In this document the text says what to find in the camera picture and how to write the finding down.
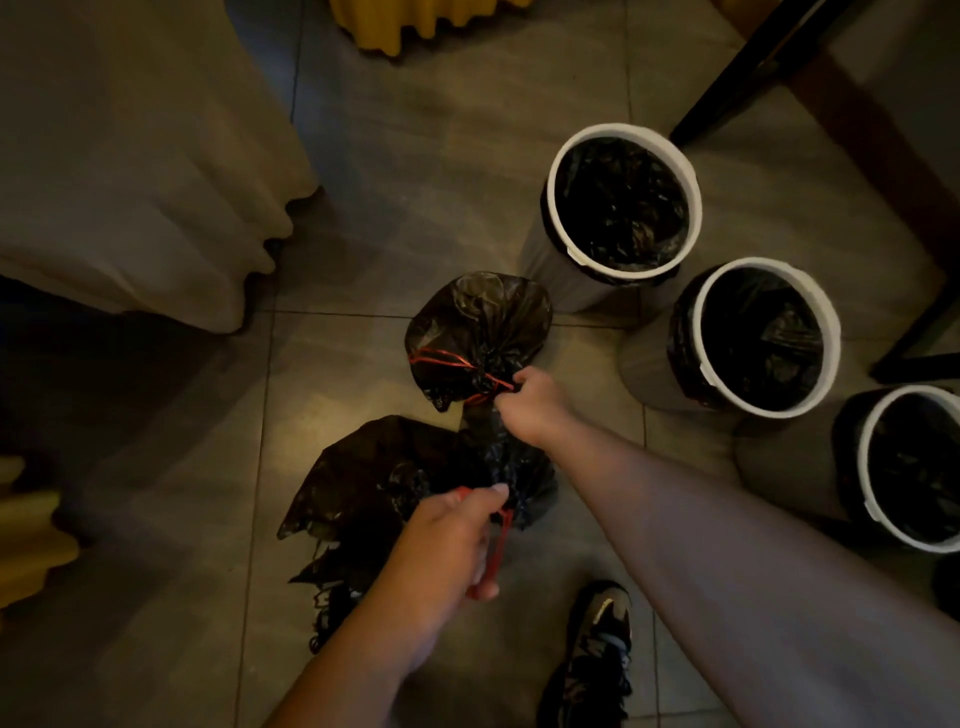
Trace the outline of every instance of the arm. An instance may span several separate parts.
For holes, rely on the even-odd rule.
[[[426,498],[397,540],[390,560],[267,721],[265,728],[382,726],[403,679],[423,664],[471,584],[481,582],[490,514],[507,486]]]
[[[504,424],[569,475],[745,726],[956,724],[960,625],[805,523],[579,420],[549,375],[515,379]]]

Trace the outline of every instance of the left hand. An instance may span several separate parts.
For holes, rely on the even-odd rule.
[[[464,600],[467,589],[489,601],[499,588],[481,581],[487,564],[490,516],[509,489],[477,488],[462,500],[455,493],[425,498],[394,545],[390,559],[364,597],[364,612],[388,627],[406,649],[413,670],[433,650],[440,631]]]

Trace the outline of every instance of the yellow curtain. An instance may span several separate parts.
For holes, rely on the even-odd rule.
[[[7,491],[22,470],[19,457],[0,457],[0,609],[39,592],[49,569],[80,553],[73,537],[50,523],[60,505],[59,493]]]
[[[526,8],[533,0],[508,0]],[[437,18],[445,17],[457,27],[475,15],[493,15],[496,0],[330,0],[337,24],[347,29],[359,48],[400,52],[400,28],[412,25],[421,37],[433,37]]]

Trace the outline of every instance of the hand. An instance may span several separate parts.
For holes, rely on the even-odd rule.
[[[503,424],[527,445],[546,449],[549,432],[573,417],[564,390],[537,367],[521,369],[514,375],[514,382],[523,385],[519,392],[505,393],[494,400]]]
[[[467,589],[489,601],[499,587],[481,581],[487,565],[490,515],[507,500],[500,483],[477,488],[462,500],[455,493],[425,498],[396,540],[390,559],[356,612],[385,628],[406,650],[409,669],[422,665]]]

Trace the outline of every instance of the sneaker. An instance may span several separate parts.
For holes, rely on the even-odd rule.
[[[584,587],[566,627],[566,661],[547,683],[538,728],[618,728],[631,693],[630,596],[615,581]]]

